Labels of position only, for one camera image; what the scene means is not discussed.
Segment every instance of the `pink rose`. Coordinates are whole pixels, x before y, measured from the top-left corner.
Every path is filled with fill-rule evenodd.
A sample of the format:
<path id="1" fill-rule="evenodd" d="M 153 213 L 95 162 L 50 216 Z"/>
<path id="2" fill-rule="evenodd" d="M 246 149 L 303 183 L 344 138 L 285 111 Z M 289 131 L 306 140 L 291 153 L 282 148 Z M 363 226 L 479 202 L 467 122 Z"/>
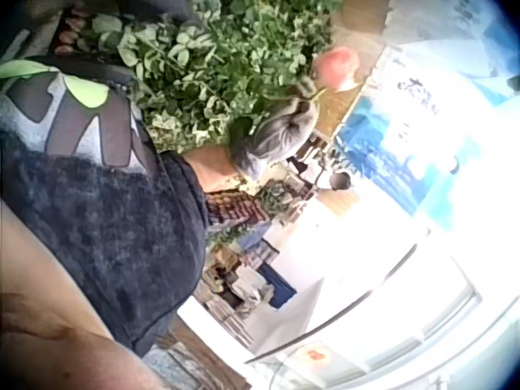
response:
<path id="1" fill-rule="evenodd" d="M 354 73 L 359 68 L 358 53 L 346 46 L 339 46 L 321 53 L 313 63 L 320 85 L 335 92 L 357 86 Z"/>

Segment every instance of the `poster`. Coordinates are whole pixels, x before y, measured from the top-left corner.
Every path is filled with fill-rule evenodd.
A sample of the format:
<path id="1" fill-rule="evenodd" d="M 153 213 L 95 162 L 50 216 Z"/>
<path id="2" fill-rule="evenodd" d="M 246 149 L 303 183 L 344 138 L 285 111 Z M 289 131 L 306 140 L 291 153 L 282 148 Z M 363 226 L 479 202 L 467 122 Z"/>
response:
<path id="1" fill-rule="evenodd" d="M 409 215 L 450 228 L 449 192 L 481 151 L 472 130 L 490 108 L 464 77 L 387 48 L 341 127 L 337 146 L 351 169 Z"/>

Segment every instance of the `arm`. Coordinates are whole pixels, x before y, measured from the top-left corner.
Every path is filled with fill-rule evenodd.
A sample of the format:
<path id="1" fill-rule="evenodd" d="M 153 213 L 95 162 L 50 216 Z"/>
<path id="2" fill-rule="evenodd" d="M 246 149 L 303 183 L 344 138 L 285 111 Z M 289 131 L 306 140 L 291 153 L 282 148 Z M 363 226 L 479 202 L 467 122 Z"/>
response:
<path id="1" fill-rule="evenodd" d="M 220 189 L 238 173 L 225 145 L 208 145 L 190 150 L 184 159 L 195 171 L 205 193 Z"/>
<path id="2" fill-rule="evenodd" d="M 112 340 L 52 253 L 3 202 L 0 222 L 0 380 L 41 390 L 163 388 Z"/>

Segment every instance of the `dark gray shirt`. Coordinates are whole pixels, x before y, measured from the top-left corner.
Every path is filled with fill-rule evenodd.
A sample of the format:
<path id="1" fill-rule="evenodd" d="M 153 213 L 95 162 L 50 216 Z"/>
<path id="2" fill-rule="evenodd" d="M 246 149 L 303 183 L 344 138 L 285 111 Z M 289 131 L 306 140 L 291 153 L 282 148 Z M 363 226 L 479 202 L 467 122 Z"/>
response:
<path id="1" fill-rule="evenodd" d="M 57 131 L 63 132 L 63 126 L 49 130 L 42 119 L 32 128 L 34 121 L 24 121 L 35 113 L 20 103 L 24 97 L 7 97 L 0 96 L 2 199 L 63 264 L 114 338 L 142 356 L 157 336 L 164 336 L 170 316 L 191 295 L 202 273 L 206 208 L 193 169 L 172 152 L 157 155 L 133 119 L 128 129 L 132 142 L 125 143 L 132 148 L 127 167 L 107 165 L 106 158 L 100 162 L 99 156 L 92 158 L 95 153 L 78 154 L 92 144 L 91 127 L 81 133 L 71 155 L 59 155 L 68 145 L 58 142 L 64 136 L 55 137 L 53 147 L 49 139 L 53 132 L 61 134 Z M 18 108 L 13 109 L 12 102 L 20 103 Z M 23 117 L 17 116 L 20 110 Z M 94 133 L 101 134 L 101 156 L 118 147 L 120 151 L 121 142 L 112 145 L 109 136 L 113 118 L 107 113 L 100 118 L 105 122 L 100 120 Z M 71 133 L 77 123 L 77 118 L 67 117 Z M 35 136 L 40 133 L 47 138 L 46 146 L 37 143 L 45 139 Z M 142 158 L 146 153 L 141 144 L 148 148 L 147 158 Z M 146 164 L 137 161 L 146 159 Z M 141 169 L 130 169 L 132 164 Z"/>

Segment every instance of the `green leafy plant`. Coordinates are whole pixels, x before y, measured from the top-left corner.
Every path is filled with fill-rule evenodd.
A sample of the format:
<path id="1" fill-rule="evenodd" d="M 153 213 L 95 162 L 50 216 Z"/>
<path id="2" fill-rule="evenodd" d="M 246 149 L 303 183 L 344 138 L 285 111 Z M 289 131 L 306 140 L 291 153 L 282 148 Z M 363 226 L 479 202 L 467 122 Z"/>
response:
<path id="1" fill-rule="evenodd" d="M 200 0 L 200 26 L 100 15 L 82 39 L 134 70 L 133 97 L 158 149 L 183 152 L 253 132 L 330 45 L 339 3 Z"/>

